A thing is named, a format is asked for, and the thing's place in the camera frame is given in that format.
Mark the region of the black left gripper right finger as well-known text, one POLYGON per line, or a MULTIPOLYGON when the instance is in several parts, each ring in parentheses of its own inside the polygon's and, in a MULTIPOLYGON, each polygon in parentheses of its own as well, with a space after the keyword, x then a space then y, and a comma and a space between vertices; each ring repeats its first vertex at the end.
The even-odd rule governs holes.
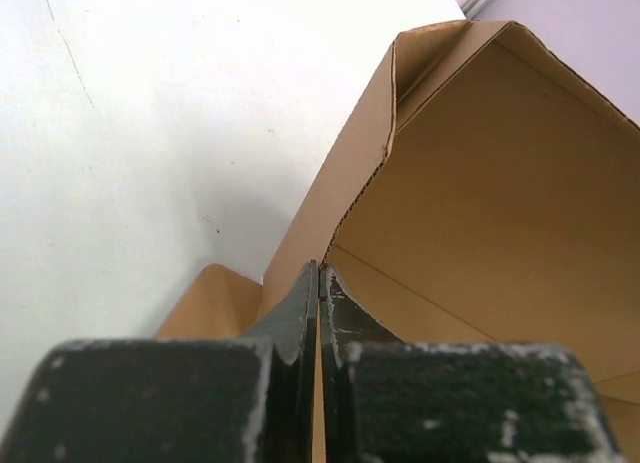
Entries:
POLYGON ((591 380, 567 349, 406 342, 320 272, 330 462, 620 462, 591 380))

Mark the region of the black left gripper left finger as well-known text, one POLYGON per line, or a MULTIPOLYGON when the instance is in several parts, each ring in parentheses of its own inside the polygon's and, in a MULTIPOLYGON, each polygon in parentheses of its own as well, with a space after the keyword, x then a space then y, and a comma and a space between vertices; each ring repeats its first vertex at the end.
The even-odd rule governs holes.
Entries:
POLYGON ((34 371, 5 462, 308 462, 319 269, 230 339, 75 340, 34 371))

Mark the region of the brown cardboard box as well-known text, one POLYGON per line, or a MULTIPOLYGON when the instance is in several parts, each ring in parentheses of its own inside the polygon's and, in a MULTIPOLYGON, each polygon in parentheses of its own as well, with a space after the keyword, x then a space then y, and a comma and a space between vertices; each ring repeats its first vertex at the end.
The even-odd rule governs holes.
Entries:
POLYGON ((159 329, 230 337, 329 262, 411 341, 568 347, 639 458, 639 129, 514 21, 400 33, 260 282, 212 264, 159 329))

